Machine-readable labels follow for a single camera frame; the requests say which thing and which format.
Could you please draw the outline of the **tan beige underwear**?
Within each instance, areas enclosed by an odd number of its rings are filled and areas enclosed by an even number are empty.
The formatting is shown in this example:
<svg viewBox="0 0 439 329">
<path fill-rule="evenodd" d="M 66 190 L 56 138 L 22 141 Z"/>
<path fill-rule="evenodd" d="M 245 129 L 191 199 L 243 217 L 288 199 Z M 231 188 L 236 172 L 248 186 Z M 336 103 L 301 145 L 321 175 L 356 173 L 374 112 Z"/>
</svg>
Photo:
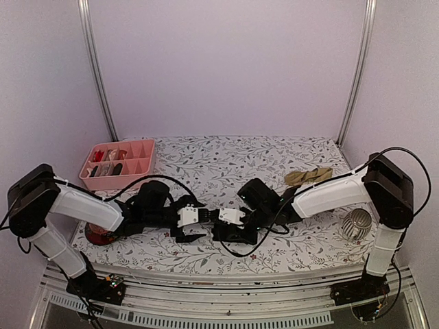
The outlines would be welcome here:
<svg viewBox="0 0 439 329">
<path fill-rule="evenodd" d="M 284 177 L 288 186 L 297 187 L 323 182 L 333 177 L 333 169 L 328 167 L 315 168 L 311 171 L 292 171 Z"/>
</svg>

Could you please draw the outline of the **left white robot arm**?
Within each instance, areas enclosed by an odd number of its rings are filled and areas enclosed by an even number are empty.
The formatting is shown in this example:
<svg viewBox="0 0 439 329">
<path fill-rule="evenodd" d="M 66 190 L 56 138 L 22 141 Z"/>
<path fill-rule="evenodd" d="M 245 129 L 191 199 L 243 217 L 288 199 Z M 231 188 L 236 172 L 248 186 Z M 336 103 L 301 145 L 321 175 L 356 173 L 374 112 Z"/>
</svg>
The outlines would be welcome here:
<svg viewBox="0 0 439 329">
<path fill-rule="evenodd" d="M 40 164 L 15 182 L 8 190 L 6 221 L 10 231 L 26 239 L 48 260 L 55 262 L 87 297 L 97 297 L 102 283 L 86 266 L 80 255 L 50 222 L 52 214 L 83 221 L 114 234 L 116 238 L 140 234 L 145 228 L 181 228 L 197 223 L 198 209 L 203 207 L 187 191 L 180 199 L 170 199 L 162 175 L 146 175 L 137 181 L 141 188 L 131 200 L 121 202 L 117 196 L 103 199 L 55 175 L 48 164 Z"/>
</svg>

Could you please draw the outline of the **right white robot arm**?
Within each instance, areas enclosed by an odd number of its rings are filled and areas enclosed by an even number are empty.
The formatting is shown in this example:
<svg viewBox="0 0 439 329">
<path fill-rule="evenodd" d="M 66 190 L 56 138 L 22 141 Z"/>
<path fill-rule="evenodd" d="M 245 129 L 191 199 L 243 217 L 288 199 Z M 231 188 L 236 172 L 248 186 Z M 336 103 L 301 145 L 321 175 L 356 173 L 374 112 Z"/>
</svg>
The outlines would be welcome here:
<svg viewBox="0 0 439 329">
<path fill-rule="evenodd" d="M 321 212 L 355 204 L 372 204 L 379 216 L 374 245 L 367 258 L 366 275 L 356 281 L 355 293 L 368 299 L 381 288 L 404 231 L 414 219 L 414 183 L 383 154 L 370 155 L 355 170 L 324 182 L 289 188 L 282 195 L 259 178 L 238 191 L 252 213 L 250 223 L 270 226 L 300 222 Z"/>
</svg>

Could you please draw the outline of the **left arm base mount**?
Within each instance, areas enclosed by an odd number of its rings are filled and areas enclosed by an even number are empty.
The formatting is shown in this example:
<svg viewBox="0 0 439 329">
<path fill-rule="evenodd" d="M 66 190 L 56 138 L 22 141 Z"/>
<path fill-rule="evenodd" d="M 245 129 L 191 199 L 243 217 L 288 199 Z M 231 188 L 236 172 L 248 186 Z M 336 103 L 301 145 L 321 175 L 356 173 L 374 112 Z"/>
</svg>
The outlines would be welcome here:
<svg viewBox="0 0 439 329">
<path fill-rule="evenodd" d="M 76 278 L 69 278 L 66 291 L 87 301 L 95 300 L 121 306 L 126 293 L 123 278 L 113 273 L 99 278 L 86 255 L 83 252 L 80 255 L 85 262 L 85 272 Z"/>
</svg>

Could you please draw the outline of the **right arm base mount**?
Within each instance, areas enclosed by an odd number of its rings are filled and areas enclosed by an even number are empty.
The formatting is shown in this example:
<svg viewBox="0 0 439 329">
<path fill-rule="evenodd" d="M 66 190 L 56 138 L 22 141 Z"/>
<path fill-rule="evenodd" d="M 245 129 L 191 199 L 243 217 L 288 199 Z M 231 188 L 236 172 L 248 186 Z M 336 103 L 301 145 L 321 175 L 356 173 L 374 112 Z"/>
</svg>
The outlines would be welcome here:
<svg viewBox="0 0 439 329">
<path fill-rule="evenodd" d="M 339 306 L 384 296 L 389 292 L 386 275 L 370 275 L 364 268 L 360 278 L 331 285 L 330 298 Z"/>
</svg>

